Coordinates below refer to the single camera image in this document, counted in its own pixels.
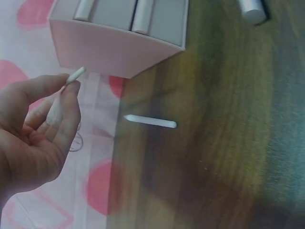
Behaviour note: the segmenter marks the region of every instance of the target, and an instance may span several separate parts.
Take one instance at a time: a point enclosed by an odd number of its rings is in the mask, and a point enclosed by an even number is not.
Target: hand
[[[67,78],[44,75],[0,90],[0,204],[60,174],[81,120],[80,83],[59,91]],[[31,103],[57,91],[28,114]]]

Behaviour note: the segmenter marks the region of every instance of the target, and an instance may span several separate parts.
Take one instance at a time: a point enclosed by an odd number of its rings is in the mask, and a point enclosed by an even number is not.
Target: pink polka dot fabric
[[[58,65],[47,16],[54,0],[2,0],[0,88],[42,74],[73,73]],[[13,196],[1,229],[106,228],[115,126],[123,79],[86,73],[80,78],[82,120],[61,175],[35,191]],[[37,101],[30,109],[38,106]],[[120,184],[123,172],[116,172]]]

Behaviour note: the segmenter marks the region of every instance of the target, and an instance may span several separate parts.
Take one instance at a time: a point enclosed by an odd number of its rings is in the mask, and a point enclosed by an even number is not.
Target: pink storage box
[[[146,35],[130,31],[135,2],[96,0],[85,22],[73,19],[79,0],[55,1],[49,21],[60,66],[132,78],[185,50],[188,0],[154,0]]]

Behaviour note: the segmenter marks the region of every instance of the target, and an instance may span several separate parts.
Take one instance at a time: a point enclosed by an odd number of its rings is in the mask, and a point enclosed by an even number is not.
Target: wooden table
[[[305,1],[266,5],[191,0],[187,51],[125,82],[109,229],[305,228]]]

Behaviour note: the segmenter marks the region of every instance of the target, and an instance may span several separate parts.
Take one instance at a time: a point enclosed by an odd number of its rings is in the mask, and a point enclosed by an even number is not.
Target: white object
[[[267,19],[261,0],[238,0],[243,17],[252,24],[259,24]]]
[[[146,35],[153,12],[153,0],[138,0],[132,31]]]
[[[168,127],[168,128],[176,128],[177,127],[176,122],[163,120],[163,119],[148,118],[148,117],[138,116],[138,115],[133,115],[133,114],[125,115],[124,118],[127,119],[128,121],[135,122],[135,123],[158,125],[158,126],[163,126],[163,127]]]
[[[85,67],[81,67],[79,70],[77,70],[75,73],[69,76],[69,78],[66,81],[66,85],[72,83],[75,81],[78,77],[80,77],[81,74],[83,74],[86,71]]]
[[[73,20],[80,0],[56,0],[50,29],[61,67],[133,78],[185,50],[189,0],[153,0],[146,36],[129,31],[135,0],[96,0],[90,22]]]
[[[94,1],[95,0],[81,0],[76,10],[74,20],[89,21],[90,12],[92,10]]]

